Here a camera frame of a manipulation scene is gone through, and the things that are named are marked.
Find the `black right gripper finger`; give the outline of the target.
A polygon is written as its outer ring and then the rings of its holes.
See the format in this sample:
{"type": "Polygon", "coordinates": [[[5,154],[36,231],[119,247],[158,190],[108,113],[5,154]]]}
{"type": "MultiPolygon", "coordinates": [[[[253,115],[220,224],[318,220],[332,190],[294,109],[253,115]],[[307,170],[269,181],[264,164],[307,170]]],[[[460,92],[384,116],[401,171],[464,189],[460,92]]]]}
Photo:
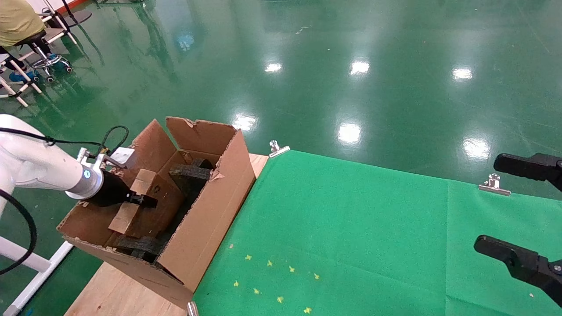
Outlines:
{"type": "Polygon", "coordinates": [[[512,278],[539,288],[562,306],[561,260],[550,261],[538,252],[487,235],[476,238],[474,250],[503,262],[512,278]]]}
{"type": "Polygon", "coordinates": [[[562,190],[562,158],[536,153],[530,157],[502,153],[494,161],[494,170],[535,181],[550,182],[562,190]]]}

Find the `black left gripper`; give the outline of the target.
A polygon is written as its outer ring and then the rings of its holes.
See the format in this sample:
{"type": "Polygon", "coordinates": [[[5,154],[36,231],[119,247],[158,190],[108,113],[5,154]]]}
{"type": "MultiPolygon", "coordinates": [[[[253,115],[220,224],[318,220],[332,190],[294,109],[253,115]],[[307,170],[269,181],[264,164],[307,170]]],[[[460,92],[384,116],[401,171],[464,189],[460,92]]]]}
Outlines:
{"type": "Polygon", "coordinates": [[[156,208],[158,200],[145,194],[132,192],[127,184],[117,175],[102,171],[103,182],[100,189],[86,202],[93,203],[99,207],[128,202],[144,208],[156,208]]]}

